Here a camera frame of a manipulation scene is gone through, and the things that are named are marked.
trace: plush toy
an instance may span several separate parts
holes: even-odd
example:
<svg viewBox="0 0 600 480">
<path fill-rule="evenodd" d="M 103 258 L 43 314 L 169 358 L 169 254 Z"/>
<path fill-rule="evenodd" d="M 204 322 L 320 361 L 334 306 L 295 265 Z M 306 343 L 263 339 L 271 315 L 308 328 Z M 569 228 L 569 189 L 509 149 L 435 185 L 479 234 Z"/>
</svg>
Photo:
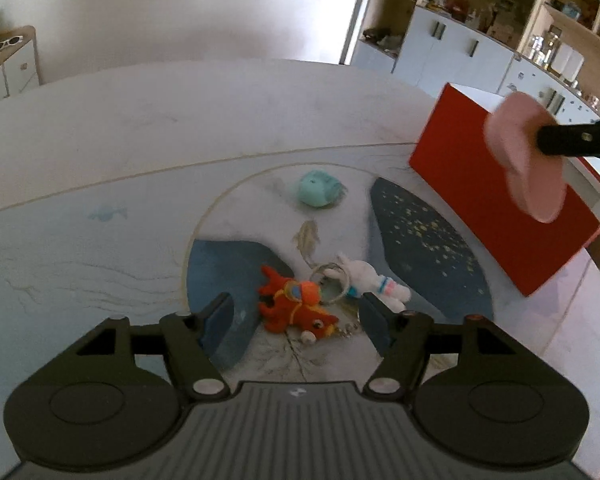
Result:
<svg viewBox="0 0 600 480">
<path fill-rule="evenodd" d="M 266 330 L 282 333 L 289 326 L 297 326 L 302 330 L 304 343 L 333 334 L 338 318 L 318 306 L 320 288 L 316 283 L 284 278 L 268 266 L 262 266 L 262 273 L 269 279 L 269 283 L 258 290 L 258 308 L 265 319 Z"/>
<path fill-rule="evenodd" d="M 349 296 L 359 298 L 366 292 L 372 292 L 394 312 L 405 310 L 404 304 L 411 299 L 411 291 L 408 287 L 400 285 L 386 276 L 379 276 L 376 270 L 367 262 L 349 260 L 342 253 L 338 254 L 337 261 L 339 266 L 349 275 Z M 341 271 L 326 269 L 324 275 L 327 278 L 339 280 L 345 286 L 346 278 Z"/>
</svg>

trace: orange plush toy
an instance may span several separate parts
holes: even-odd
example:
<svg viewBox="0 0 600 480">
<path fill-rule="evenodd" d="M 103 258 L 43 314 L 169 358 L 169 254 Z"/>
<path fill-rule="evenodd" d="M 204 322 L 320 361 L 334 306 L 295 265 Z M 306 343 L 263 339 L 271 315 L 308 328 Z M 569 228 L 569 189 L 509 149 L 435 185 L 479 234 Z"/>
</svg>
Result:
<svg viewBox="0 0 600 480">
<path fill-rule="evenodd" d="M 318 285 L 284 278 L 267 266 L 262 266 L 262 273 L 269 279 L 269 283 L 258 290 L 258 307 L 266 330 L 282 333 L 288 326 L 297 326 L 302 330 L 301 339 L 305 343 L 333 334 L 338 318 L 318 306 Z"/>
</svg>

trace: sunglasses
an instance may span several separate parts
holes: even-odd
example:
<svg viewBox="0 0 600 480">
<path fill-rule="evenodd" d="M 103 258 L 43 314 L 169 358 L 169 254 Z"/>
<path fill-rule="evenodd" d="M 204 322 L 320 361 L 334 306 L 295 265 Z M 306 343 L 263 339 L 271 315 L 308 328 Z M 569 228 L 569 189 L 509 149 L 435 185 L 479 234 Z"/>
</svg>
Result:
<svg viewBox="0 0 600 480">
<path fill-rule="evenodd" d="M 7 48 L 8 46 L 18 44 L 22 40 L 24 40 L 23 36 L 13 36 L 12 38 L 9 38 L 8 40 L 0 41 L 0 51 L 4 48 Z"/>
</svg>

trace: teal ball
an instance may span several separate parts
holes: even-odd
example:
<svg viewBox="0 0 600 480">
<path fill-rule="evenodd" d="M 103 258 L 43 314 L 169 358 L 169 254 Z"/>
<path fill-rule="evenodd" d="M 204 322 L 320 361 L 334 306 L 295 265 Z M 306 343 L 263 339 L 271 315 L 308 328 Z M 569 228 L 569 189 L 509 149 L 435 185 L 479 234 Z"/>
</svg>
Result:
<svg viewBox="0 0 600 480">
<path fill-rule="evenodd" d="M 313 170 L 300 179 L 298 199 L 311 207 L 325 207 L 336 203 L 344 193 L 344 186 L 329 173 Z"/>
</svg>

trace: white wall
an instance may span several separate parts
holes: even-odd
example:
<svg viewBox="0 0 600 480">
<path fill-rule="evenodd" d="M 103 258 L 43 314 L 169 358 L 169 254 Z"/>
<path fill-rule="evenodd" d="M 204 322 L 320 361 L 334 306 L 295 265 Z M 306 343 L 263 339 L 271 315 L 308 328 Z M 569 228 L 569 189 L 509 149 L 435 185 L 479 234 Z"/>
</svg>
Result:
<svg viewBox="0 0 600 480">
<path fill-rule="evenodd" d="M 140 62 L 280 57 L 338 62 L 355 0 L 0 0 L 33 25 L 45 82 Z"/>
</svg>

